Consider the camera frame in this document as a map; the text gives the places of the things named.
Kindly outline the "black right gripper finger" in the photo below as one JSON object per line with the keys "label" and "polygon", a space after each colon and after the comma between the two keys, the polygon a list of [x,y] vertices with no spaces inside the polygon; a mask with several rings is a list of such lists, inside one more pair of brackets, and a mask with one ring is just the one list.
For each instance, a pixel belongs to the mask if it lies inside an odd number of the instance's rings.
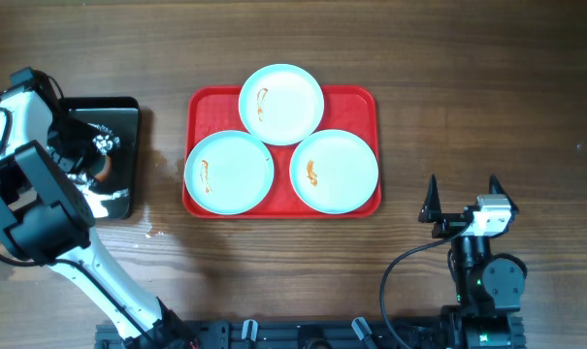
{"label": "black right gripper finger", "polygon": [[500,181],[498,180],[498,178],[494,174],[490,175],[488,188],[489,188],[490,194],[505,196],[505,198],[508,200],[508,203],[510,204],[510,211],[512,213],[519,212],[519,207],[514,203],[514,201],[511,199],[511,197],[508,195],[508,193],[504,190]]}
{"label": "black right gripper finger", "polygon": [[441,220],[441,205],[437,179],[432,174],[429,180],[427,194],[418,215],[420,223],[435,223]]}

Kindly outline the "white plate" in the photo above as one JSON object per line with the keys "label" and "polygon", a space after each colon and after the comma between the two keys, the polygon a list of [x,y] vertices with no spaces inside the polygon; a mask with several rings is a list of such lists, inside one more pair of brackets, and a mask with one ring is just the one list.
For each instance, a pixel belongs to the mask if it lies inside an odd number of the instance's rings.
{"label": "white plate", "polygon": [[328,129],[297,145],[289,177],[306,206],[336,215],[350,213],[369,200],[378,186],[379,167],[374,152],[361,138]]}
{"label": "white plate", "polygon": [[227,130],[199,141],[185,162],[184,182],[191,199],[219,215],[256,207],[275,178],[271,152],[249,133]]}
{"label": "white plate", "polygon": [[291,64],[273,64],[254,72],[238,99],[246,130],[271,145],[291,145],[312,134],[325,109],[323,92],[306,70]]}

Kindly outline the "orange green sponge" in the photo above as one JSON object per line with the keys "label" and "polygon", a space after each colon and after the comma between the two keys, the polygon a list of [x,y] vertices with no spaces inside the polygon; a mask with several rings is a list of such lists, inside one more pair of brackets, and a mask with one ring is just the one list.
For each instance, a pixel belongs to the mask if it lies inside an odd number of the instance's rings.
{"label": "orange green sponge", "polygon": [[99,161],[91,167],[91,174],[98,182],[106,181],[113,170],[112,159],[109,155],[103,155]]}

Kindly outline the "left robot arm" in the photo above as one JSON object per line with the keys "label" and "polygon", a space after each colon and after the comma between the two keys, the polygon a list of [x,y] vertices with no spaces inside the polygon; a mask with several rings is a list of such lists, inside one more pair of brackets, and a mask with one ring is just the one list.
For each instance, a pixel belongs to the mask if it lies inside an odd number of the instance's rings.
{"label": "left robot arm", "polygon": [[141,111],[131,97],[68,98],[23,68],[0,92],[0,262],[47,267],[112,321],[123,348],[196,348],[193,332],[99,238],[132,208]]}

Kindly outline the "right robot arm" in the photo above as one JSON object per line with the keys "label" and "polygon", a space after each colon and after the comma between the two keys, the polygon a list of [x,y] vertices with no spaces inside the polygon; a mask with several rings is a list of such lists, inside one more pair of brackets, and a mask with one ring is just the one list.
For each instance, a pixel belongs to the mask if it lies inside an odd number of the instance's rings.
{"label": "right robot arm", "polygon": [[518,206],[495,176],[489,192],[461,213],[441,210],[437,181],[430,178],[418,221],[432,223],[433,238],[447,238],[449,270],[457,304],[440,312],[438,341],[445,348],[506,348],[526,346],[521,309],[528,270],[524,262],[507,254],[494,254],[491,240],[508,232]]}

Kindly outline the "red plastic tray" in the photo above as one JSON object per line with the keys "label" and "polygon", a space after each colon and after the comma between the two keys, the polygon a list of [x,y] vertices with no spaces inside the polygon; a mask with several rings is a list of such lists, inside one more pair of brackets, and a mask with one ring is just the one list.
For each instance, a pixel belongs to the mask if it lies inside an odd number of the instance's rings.
{"label": "red plastic tray", "polygon": [[[239,85],[210,85],[199,89],[189,101],[185,156],[207,136],[226,130],[244,131],[238,100]],[[362,139],[376,158],[379,153],[376,103],[373,95],[358,85],[323,85],[325,109],[320,131],[340,129]],[[255,208],[238,214],[238,219],[331,219],[331,214],[314,210],[294,193],[289,178],[293,145],[268,147],[275,160],[275,179],[266,198]]]}

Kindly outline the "black water basin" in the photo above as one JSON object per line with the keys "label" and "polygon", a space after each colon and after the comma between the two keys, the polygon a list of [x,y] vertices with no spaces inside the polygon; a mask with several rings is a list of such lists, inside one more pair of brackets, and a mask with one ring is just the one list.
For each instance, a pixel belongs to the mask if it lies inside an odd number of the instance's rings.
{"label": "black water basin", "polygon": [[[71,119],[86,125],[78,129],[78,147],[63,162],[67,176],[82,192],[98,219],[125,219],[133,212],[135,172],[140,126],[138,102],[132,97],[65,98],[60,106]],[[104,182],[91,174],[101,156],[109,155],[113,170]]]}

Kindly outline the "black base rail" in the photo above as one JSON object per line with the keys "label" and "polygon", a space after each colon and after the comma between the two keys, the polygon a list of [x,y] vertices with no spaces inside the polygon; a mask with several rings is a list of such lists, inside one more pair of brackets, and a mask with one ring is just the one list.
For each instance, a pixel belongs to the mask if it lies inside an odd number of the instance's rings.
{"label": "black base rail", "polygon": [[[400,344],[382,322],[371,322],[365,339],[351,321],[264,322],[255,334],[241,322],[188,321],[198,335],[196,348],[398,348]],[[411,348],[518,348],[527,340],[522,319],[490,319],[476,323],[466,319],[451,333],[438,318],[399,319],[393,323]]]}

